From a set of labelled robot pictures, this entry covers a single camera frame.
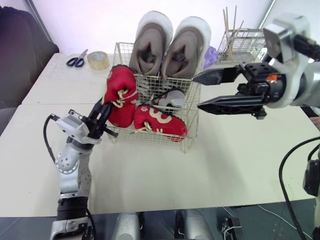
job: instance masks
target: metal wire basket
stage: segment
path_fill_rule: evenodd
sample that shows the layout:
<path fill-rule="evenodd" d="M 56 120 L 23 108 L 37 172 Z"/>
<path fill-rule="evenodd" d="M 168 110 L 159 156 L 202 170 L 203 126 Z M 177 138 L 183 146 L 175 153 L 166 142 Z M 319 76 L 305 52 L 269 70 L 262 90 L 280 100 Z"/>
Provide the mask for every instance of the metal wire basket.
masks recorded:
<path fill-rule="evenodd" d="M 222 37 L 218 49 L 218 62 L 220 64 L 256 62 L 265 42 L 262 29 L 241 28 L 237 35 L 229 30 Z"/>
<path fill-rule="evenodd" d="M 133 43 L 117 42 L 114 49 L 113 65 L 129 65 L 131 53 L 133 50 Z M 184 92 L 185 104 L 183 108 L 166 107 L 155 105 L 156 108 L 170 113 L 181 120 L 187 126 L 187 136 L 177 136 L 173 134 L 155 133 L 147 131 L 136 132 L 133 124 L 128 128 L 120 128 L 113 126 L 110 122 L 107 122 L 108 128 L 119 133 L 117 138 L 112 138 L 114 143 L 121 141 L 131 141 L 135 143 L 143 144 L 160 144 L 166 146 L 180 146 L 183 152 L 187 152 L 195 139 L 197 138 L 198 121 L 199 121 L 199 109 L 197 104 L 200 101 L 201 86 L 192 82 L 191 79 L 183 78 L 170 78 L 162 79 L 158 76 L 144 76 L 135 74 L 137 91 L 139 92 L 138 104 L 146 103 L 149 100 L 155 99 L 162 95 L 172 87 L 178 87 Z M 173 138 L 183 138 L 180 142 L 174 142 Z"/>

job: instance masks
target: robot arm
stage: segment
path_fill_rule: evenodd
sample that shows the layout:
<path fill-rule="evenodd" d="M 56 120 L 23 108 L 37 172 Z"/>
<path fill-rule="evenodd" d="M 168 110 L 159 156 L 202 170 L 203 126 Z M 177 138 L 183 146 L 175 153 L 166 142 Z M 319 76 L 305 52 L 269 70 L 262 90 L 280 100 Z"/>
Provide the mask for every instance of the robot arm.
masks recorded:
<path fill-rule="evenodd" d="M 105 124 L 111 109 L 111 103 L 102 105 L 99 100 L 88 117 L 72 109 L 63 118 L 51 115 L 68 137 L 65 148 L 54 159 L 60 172 L 60 198 L 57 219 L 52 223 L 50 240 L 94 238 L 95 233 L 93 228 L 88 226 L 87 216 L 87 213 L 90 214 L 87 202 L 91 187 L 89 158 L 94 145 L 101 142 L 104 132 L 114 137 L 118 135 L 107 129 Z"/>
<path fill-rule="evenodd" d="M 307 19 L 283 14 L 263 31 L 268 54 L 275 59 L 273 66 L 250 63 L 200 73 L 192 80 L 204 85 L 234 82 L 239 74 L 248 83 L 240 84 L 236 95 L 213 98 L 198 108 L 216 115 L 251 114 L 263 119 L 264 105 L 320 107 L 320 46 L 308 39 Z M 310 57 L 315 62 L 308 64 Z"/>

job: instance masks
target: scissors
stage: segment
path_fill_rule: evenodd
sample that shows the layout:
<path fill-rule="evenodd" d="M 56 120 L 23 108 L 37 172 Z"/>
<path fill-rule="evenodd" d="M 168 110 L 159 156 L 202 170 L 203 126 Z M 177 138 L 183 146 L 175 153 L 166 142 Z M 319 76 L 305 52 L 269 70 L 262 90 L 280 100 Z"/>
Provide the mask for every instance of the scissors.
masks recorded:
<path fill-rule="evenodd" d="M 82 67 L 85 64 L 84 57 L 87 52 L 88 52 L 88 49 L 84 50 L 79 57 L 71 58 L 69 61 L 66 62 L 66 65 L 69 67 L 75 66 L 76 68 Z"/>

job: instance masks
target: floor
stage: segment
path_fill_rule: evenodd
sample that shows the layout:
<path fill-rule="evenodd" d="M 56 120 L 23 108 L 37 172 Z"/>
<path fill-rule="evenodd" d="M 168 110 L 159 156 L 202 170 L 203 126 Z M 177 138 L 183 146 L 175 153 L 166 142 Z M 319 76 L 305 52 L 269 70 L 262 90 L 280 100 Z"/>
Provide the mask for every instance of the floor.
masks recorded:
<path fill-rule="evenodd" d="M 292 202 L 304 232 L 311 236 L 314 224 L 314 199 Z M 261 205 L 292 224 L 284 203 Z M 199 209 L 210 226 L 215 240 L 223 240 L 219 221 L 232 214 L 240 219 L 246 240 L 299 240 L 295 229 L 257 205 Z M 145 212 L 143 240 L 174 239 L 175 210 Z M 98 240 L 109 240 L 118 214 L 94 215 Z M 54 217 L 0 217 L 0 240 L 48 240 Z"/>

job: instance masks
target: blue scissors handle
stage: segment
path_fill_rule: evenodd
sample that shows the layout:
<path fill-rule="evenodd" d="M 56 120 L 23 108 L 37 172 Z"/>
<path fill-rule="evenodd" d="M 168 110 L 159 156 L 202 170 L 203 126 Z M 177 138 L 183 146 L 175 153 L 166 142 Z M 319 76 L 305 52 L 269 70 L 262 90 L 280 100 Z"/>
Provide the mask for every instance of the blue scissors handle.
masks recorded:
<path fill-rule="evenodd" d="M 69 67 L 76 67 L 76 68 L 80 68 L 85 64 L 85 60 L 81 57 L 74 57 L 71 58 L 69 61 L 66 62 L 66 65 Z"/>

